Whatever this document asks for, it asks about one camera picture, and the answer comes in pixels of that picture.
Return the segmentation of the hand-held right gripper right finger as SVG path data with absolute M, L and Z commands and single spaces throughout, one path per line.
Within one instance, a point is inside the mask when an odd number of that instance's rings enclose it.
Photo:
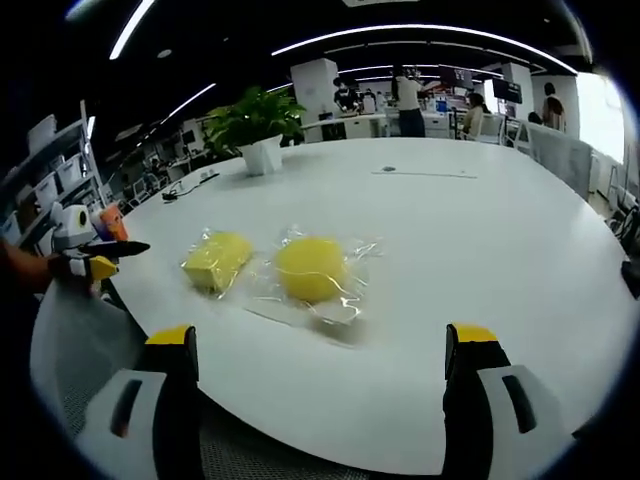
M 540 479 L 571 445 L 558 399 L 487 328 L 446 327 L 444 377 L 444 479 Z

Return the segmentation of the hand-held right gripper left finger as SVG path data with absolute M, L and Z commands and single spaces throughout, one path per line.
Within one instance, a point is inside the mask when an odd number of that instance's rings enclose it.
M 151 335 L 87 407 L 76 445 L 99 477 L 199 479 L 198 380 L 194 326 Z

